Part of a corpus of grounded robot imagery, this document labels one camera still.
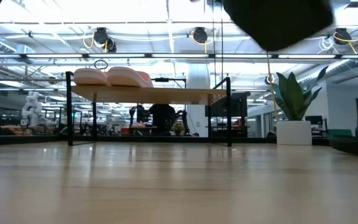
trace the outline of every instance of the potted plant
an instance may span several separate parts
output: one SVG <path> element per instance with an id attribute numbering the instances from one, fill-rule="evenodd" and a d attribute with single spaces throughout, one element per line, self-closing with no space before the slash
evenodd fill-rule
<path id="1" fill-rule="evenodd" d="M 277 144 L 311 145 L 311 124 L 310 121 L 303 121 L 303 117 L 321 90 L 319 88 L 312 92 L 317 82 L 325 76 L 327 68 L 322 69 L 316 81 L 305 89 L 297 82 L 294 73 L 291 72 L 288 78 L 277 73 L 278 84 L 272 84 L 274 97 L 288 118 L 288 121 L 277 121 Z"/>
<path id="2" fill-rule="evenodd" d="M 181 122 L 176 122 L 172 127 L 176 136 L 181 136 L 181 133 L 185 130 L 185 126 Z"/>

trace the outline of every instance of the pink pad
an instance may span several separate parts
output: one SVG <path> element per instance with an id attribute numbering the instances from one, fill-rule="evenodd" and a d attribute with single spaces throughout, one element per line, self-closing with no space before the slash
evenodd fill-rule
<path id="1" fill-rule="evenodd" d="M 153 87 L 149 74 L 131 68 L 110 68 L 106 75 L 107 83 L 112 86 Z"/>
<path id="2" fill-rule="evenodd" d="M 74 72 L 76 85 L 108 85 L 104 72 L 94 68 L 80 68 Z"/>

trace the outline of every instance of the shelf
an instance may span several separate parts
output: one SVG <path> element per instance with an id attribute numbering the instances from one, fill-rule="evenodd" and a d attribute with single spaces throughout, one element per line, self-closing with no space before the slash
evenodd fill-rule
<path id="1" fill-rule="evenodd" d="M 226 96 L 226 90 L 209 89 L 73 86 L 71 90 L 87 100 L 98 103 L 208 105 Z"/>

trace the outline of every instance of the snake plant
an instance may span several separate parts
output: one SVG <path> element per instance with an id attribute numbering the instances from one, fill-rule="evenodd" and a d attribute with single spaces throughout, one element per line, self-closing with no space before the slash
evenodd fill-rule
<path id="1" fill-rule="evenodd" d="M 321 90 L 321 88 L 318 88 L 312 92 L 312 89 L 325 76 L 327 68 L 323 68 L 316 81 L 305 90 L 302 84 L 297 82 L 294 73 L 291 72 L 286 78 L 283 74 L 277 72 L 278 84 L 272 84 L 274 97 L 277 105 L 290 121 L 301 121 L 303 119 L 310 103 L 316 99 Z"/>

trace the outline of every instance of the white humanoid robot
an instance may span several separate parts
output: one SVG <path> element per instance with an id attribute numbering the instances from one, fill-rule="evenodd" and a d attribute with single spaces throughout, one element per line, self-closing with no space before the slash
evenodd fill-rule
<path id="1" fill-rule="evenodd" d="M 25 105 L 22 109 L 21 126 L 36 126 L 39 120 L 39 114 L 42 111 L 42 105 L 38 102 L 38 92 L 29 92 L 25 98 Z"/>

